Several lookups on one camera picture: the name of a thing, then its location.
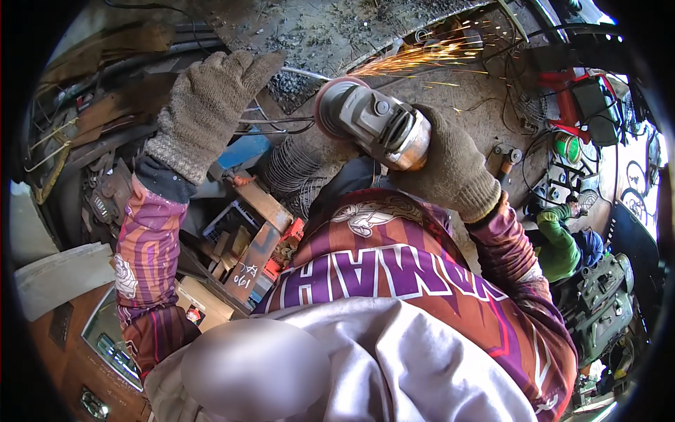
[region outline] red machine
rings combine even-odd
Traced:
[[[560,109],[560,118],[547,120],[549,124],[578,136],[585,144],[591,139],[600,146],[618,142],[623,123],[620,104],[605,75],[590,76],[583,68],[542,72],[539,86],[555,93]]]

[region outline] red plastic crate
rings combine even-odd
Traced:
[[[277,245],[281,244],[284,240],[291,237],[297,239],[299,243],[302,240],[302,237],[304,236],[304,232],[302,231],[303,229],[304,229],[304,222],[301,219],[296,218],[295,221],[293,221],[293,224],[291,224],[288,227],[288,229],[286,229],[286,231],[283,233],[283,236],[281,236],[281,239],[279,239],[279,243],[277,243]],[[263,268],[263,273],[265,273],[267,277],[276,282],[277,278],[279,277],[279,274],[283,270],[284,270],[284,262],[280,261],[273,254],[272,257],[265,264],[265,267]]]

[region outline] hand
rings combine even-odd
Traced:
[[[222,51],[193,63],[176,79],[169,104],[157,118],[157,136],[146,152],[191,183],[204,182],[223,153],[246,106],[284,64],[286,53],[258,57],[243,50]]]
[[[485,157],[473,139],[438,110],[413,107],[431,122],[427,163],[416,172],[392,172],[389,179],[399,189],[456,210],[465,223],[484,218],[502,195],[499,182],[485,169]]]
[[[579,218],[581,216],[583,209],[581,208],[581,205],[579,205],[578,202],[570,201],[567,203],[567,205],[569,205],[570,207],[572,218]]]

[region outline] angle grinder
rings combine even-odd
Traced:
[[[419,170],[427,162],[431,123],[417,109],[342,76],[327,82],[314,105],[317,126],[334,140],[353,140],[392,170]]]

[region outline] person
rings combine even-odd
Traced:
[[[193,63],[136,166],[115,255],[117,309],[158,421],[223,419],[182,382],[181,360],[200,333],[176,306],[178,232],[190,195],[283,62],[280,52],[254,60],[235,51]],[[389,181],[423,202],[371,188],[368,177],[336,187],[343,169],[327,190],[342,194],[313,208],[294,258],[252,315],[302,328],[328,354],[331,384],[296,416],[557,420],[577,357],[533,247],[470,136],[414,107],[433,128],[427,163]],[[454,244],[447,209],[465,223],[482,275]],[[222,388],[202,370],[206,388]]]
[[[538,231],[527,232],[541,271],[550,283],[571,277],[582,265],[590,267],[602,257],[604,243],[597,232],[585,228],[571,234],[567,227],[567,220],[581,212],[576,201],[544,208],[537,214]]]

